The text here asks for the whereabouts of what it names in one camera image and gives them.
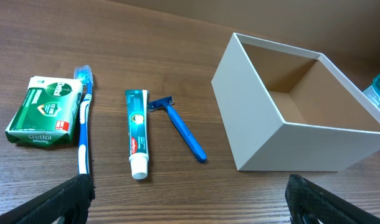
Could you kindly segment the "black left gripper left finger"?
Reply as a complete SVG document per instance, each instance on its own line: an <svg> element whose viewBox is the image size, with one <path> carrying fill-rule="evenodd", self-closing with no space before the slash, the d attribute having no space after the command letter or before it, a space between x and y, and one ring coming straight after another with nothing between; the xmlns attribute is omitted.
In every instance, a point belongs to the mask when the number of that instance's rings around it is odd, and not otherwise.
<svg viewBox="0 0 380 224"><path fill-rule="evenodd" d="M79 174L0 215L0 223L86 223L94 199L91 175Z"/></svg>

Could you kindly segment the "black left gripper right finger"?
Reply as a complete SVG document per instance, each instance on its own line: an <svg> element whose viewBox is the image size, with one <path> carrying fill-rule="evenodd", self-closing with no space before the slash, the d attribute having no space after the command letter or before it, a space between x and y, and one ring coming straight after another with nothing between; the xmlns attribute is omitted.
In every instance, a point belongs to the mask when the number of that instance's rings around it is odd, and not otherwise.
<svg viewBox="0 0 380 224"><path fill-rule="evenodd" d="M292 224L380 223L380 218L354 206L298 174L289 176L285 199Z"/></svg>

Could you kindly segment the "green Dettol soap bar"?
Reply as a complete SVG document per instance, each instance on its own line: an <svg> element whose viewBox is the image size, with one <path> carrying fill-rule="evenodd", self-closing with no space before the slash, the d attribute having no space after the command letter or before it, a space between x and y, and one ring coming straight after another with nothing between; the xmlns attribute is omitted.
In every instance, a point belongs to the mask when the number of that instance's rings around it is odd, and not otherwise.
<svg viewBox="0 0 380 224"><path fill-rule="evenodd" d="M80 80L31 77L26 96L5 130L7 140L37 147L70 144L82 94Z"/></svg>

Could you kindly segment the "blue white toothbrush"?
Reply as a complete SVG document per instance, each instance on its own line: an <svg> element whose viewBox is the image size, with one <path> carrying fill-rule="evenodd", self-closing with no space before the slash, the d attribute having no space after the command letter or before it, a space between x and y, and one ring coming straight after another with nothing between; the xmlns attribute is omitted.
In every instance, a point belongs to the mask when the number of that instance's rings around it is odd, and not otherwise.
<svg viewBox="0 0 380 224"><path fill-rule="evenodd" d="M80 102L79 121L80 134L78 140L78 172L90 174L89 146L88 146L88 117L93 96L93 73L89 65L77 67L74 78L80 80L85 87L85 96Z"/></svg>

